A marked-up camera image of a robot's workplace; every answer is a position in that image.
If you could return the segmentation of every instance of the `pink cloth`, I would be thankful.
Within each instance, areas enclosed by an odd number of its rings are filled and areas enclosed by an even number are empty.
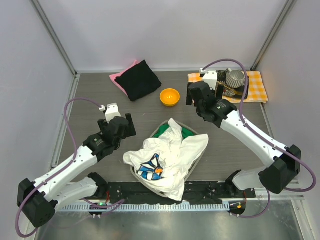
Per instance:
[[[127,70],[129,70],[130,68],[132,68],[133,66],[135,66],[137,64],[138,64],[138,61],[134,60],[134,62],[132,63],[132,65],[129,68],[123,70],[122,72],[112,74],[109,76],[110,80],[127,96],[128,96],[127,92],[116,82],[116,77],[120,77],[124,72],[126,72]]]

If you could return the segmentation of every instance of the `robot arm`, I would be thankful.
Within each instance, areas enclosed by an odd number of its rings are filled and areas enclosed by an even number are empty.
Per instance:
[[[300,164],[279,150],[265,144],[253,134],[241,121],[237,107],[228,100],[215,96],[207,83],[199,81],[191,84],[188,91],[196,106],[197,114],[206,122],[215,124],[232,134],[252,150],[262,161],[264,167],[249,171],[237,171],[233,174],[232,182],[239,190],[265,187],[279,194],[299,174]],[[275,146],[301,158],[301,151],[295,145],[288,148],[271,138],[245,118],[246,122],[262,137],[274,143]]]
[[[58,209],[82,198],[91,196],[101,198],[108,190],[108,184],[97,173],[90,173],[83,180],[70,183],[84,170],[117,150],[121,140],[136,135],[130,113],[126,114],[125,118],[121,117],[116,103],[109,104],[106,109],[101,110],[105,113],[105,119],[98,121],[100,132],[89,136],[83,142],[68,168],[46,182],[46,179],[70,164],[73,155],[33,182],[26,178],[19,184],[17,205],[20,207],[29,193],[44,183],[22,208],[34,227],[38,228],[46,224]]]

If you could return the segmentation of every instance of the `metal cup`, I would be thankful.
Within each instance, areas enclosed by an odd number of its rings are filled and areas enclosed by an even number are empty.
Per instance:
[[[240,70],[231,70],[228,68],[226,71],[226,84],[233,89],[237,89],[245,85],[245,74]]]

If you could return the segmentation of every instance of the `black towel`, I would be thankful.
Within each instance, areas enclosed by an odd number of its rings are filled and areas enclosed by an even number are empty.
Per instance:
[[[146,60],[116,77],[115,81],[126,91],[132,102],[153,93],[161,86],[161,82]]]

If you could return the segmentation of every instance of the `plaid napkin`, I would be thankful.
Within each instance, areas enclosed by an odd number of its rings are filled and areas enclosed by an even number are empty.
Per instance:
[[[247,71],[247,75],[250,78],[249,93],[247,99],[244,100],[245,103],[266,103],[268,102],[268,96],[264,83],[262,81],[261,73],[259,71]],[[188,74],[188,82],[196,83],[202,81],[200,73],[190,73]],[[228,100],[230,103],[239,104],[241,99],[235,99],[228,96],[223,96],[223,99]]]

